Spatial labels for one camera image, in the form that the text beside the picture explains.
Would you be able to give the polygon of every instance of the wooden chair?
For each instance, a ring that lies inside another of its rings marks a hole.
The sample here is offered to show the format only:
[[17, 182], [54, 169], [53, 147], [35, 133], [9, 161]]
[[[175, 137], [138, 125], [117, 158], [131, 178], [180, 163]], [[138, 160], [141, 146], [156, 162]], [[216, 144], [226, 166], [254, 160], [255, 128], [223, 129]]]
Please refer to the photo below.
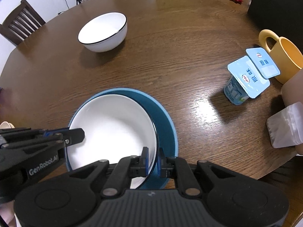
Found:
[[259, 180], [285, 192], [289, 200], [289, 212], [282, 227], [295, 227], [303, 217], [303, 156], [295, 156]]
[[32, 6], [26, 0], [21, 0], [21, 4], [0, 24], [0, 34], [13, 44], [19, 45], [44, 24], [45, 21]]

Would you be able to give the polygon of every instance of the white wall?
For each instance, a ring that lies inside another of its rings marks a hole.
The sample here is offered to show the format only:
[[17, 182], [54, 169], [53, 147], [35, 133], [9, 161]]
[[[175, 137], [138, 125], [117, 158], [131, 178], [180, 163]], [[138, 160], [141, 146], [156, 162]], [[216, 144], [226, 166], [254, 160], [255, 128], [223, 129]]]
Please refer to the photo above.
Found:
[[[20, 4], [21, 0], [0, 0], [0, 23], [7, 15]], [[59, 12], [67, 10], [64, 0], [27, 0], [37, 13], [48, 22], [58, 15]], [[76, 5], [76, 0], [66, 0], [69, 7]], [[0, 35], [0, 74], [4, 68], [6, 60], [15, 48], [15, 45]]]

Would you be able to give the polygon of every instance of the mug handle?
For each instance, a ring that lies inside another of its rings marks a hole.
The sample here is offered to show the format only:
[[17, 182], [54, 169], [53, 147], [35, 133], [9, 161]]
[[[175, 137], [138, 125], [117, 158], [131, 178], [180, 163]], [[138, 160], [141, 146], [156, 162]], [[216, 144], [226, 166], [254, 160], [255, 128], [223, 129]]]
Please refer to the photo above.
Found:
[[261, 44], [261, 47], [266, 50], [267, 53], [269, 53], [271, 51], [271, 49], [268, 47], [267, 42], [266, 42], [266, 39], [268, 37], [273, 38], [277, 42], [279, 41], [278, 35], [276, 33], [274, 33], [273, 31], [268, 30], [268, 29], [260, 31], [259, 43]]

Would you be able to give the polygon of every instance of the ribbed black surface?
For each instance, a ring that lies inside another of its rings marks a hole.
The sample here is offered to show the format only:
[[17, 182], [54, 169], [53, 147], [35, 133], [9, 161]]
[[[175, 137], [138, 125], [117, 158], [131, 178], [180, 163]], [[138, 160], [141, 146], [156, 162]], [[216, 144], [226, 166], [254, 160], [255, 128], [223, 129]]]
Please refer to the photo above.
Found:
[[103, 201], [96, 213], [79, 226], [91, 227], [223, 227], [198, 200], [183, 198], [178, 190], [127, 190]]

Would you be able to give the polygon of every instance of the blue plate rim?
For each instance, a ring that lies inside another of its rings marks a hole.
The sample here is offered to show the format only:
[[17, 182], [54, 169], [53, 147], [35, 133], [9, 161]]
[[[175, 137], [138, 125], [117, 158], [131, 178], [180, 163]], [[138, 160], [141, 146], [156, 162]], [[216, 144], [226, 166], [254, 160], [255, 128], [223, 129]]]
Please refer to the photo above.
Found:
[[[168, 119], [169, 123], [170, 123], [170, 126], [172, 128], [172, 131], [173, 131], [173, 134], [174, 134], [174, 139], [175, 139], [175, 156], [178, 156], [178, 137], [177, 137], [177, 131], [176, 131], [176, 128], [175, 128], [175, 125], [172, 121], [172, 118], [170, 117], [169, 113], [166, 111], [166, 109], [160, 104], [160, 102], [158, 102], [155, 98], [153, 98], [152, 96], [150, 96], [149, 94], [145, 93], [145, 92], [142, 92], [140, 90], [137, 90], [137, 89], [131, 89], [131, 88], [112, 88], [112, 89], [107, 89], [107, 90], [104, 90], [104, 91], [101, 91], [95, 95], [93, 95], [92, 97], [90, 97], [89, 99], [87, 99], [78, 109], [77, 111], [74, 113], [74, 115], [72, 116], [71, 120], [69, 121], [69, 125], [71, 125], [73, 119], [75, 118], [76, 114], [79, 112], [79, 110], [86, 104], [88, 103], [89, 101], [93, 100], [94, 98], [96, 97], [99, 97], [101, 95], [104, 95], [104, 94], [107, 94], [109, 92], [113, 92], [113, 91], [130, 91], [130, 92], [135, 92], [135, 93], [138, 93], [138, 94], [141, 94], [145, 97], [147, 97], [148, 99], [152, 100], [161, 110], [162, 112], [165, 114], [166, 118]], [[67, 149], [65, 148], [64, 150], [64, 153], [65, 153], [65, 156], [66, 156], [66, 168], [68, 171], [72, 171], [72, 168], [70, 166], [70, 163], [69, 163], [69, 158], [68, 158], [68, 155], [67, 155]]]

